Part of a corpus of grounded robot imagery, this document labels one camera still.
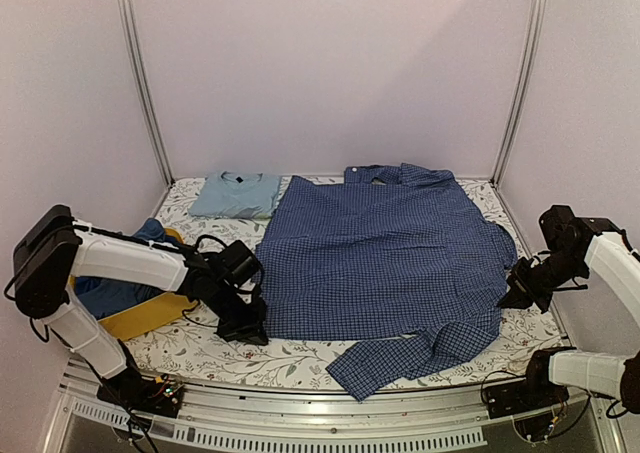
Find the blue checkered shirt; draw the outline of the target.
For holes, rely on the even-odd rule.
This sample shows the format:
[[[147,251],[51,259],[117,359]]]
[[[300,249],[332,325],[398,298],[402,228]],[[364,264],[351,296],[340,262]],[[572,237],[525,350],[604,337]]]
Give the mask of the blue checkered shirt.
[[[293,177],[257,245],[274,338],[346,341],[328,374],[364,400],[469,362],[500,331],[517,251],[447,170],[353,167]]]

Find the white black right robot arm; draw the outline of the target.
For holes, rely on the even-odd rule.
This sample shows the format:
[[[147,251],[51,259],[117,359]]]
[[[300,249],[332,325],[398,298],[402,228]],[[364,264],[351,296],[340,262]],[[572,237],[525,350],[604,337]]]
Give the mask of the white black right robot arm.
[[[639,251],[607,218],[577,217],[554,205],[539,219],[547,255],[520,259],[503,309],[556,307],[572,336],[565,347],[533,353],[523,380],[486,398],[500,417],[566,401],[571,388],[639,411]]]

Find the light blue t-shirt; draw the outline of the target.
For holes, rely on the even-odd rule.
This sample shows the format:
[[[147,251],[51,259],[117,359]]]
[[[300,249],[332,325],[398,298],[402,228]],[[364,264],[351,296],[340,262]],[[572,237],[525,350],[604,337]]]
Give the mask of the light blue t-shirt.
[[[276,209],[281,181],[281,176],[266,173],[211,173],[189,208],[189,214],[206,218],[269,219]]]

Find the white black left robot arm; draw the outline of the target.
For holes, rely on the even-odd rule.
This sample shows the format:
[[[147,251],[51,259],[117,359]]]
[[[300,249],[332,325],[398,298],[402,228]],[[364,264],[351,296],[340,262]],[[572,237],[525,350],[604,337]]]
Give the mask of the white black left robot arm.
[[[125,337],[104,326],[115,317],[175,294],[206,306],[218,318],[217,335],[227,342],[265,345],[264,269],[241,241],[219,251],[184,244],[156,220],[134,236],[76,219],[68,206],[51,207],[13,252],[8,299],[32,321],[57,334],[108,383],[128,407],[148,399],[148,385],[124,346]]]

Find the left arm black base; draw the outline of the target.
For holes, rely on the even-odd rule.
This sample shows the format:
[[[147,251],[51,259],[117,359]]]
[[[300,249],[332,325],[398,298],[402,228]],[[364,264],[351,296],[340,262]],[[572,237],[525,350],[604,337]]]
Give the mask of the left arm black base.
[[[127,411],[176,418],[182,406],[184,384],[163,374],[154,379],[128,368],[109,379],[100,379],[97,398]]]

